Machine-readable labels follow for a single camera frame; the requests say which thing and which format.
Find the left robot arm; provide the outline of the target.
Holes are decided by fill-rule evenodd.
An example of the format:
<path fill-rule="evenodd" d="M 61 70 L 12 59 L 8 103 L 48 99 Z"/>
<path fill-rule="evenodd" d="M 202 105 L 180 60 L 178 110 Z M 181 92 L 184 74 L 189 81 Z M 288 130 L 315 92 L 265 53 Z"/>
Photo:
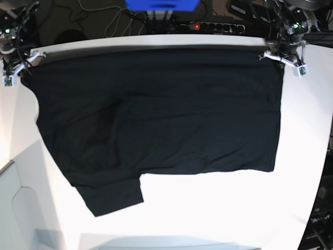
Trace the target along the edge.
<path fill-rule="evenodd" d="M 265 41 L 268 50 L 259 55 L 259 59 L 277 61 L 281 68 L 289 66 L 299 78 L 307 76 L 309 70 L 304 62 L 307 41 L 304 36 L 315 26 L 313 12 L 287 1 L 266 1 L 266 5 L 276 14 L 275 19 L 270 19 L 270 24 L 276 27 L 277 38 L 276 41 Z"/>

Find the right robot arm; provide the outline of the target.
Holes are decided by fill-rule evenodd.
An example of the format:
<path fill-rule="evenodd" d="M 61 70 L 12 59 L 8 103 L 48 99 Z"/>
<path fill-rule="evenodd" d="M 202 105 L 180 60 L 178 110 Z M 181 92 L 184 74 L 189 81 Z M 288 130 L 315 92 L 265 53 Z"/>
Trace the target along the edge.
<path fill-rule="evenodd" d="M 32 73 L 38 58 L 45 54 L 37 47 L 36 12 L 40 1 L 1 1 L 1 82 L 15 87 L 18 78 Z"/>

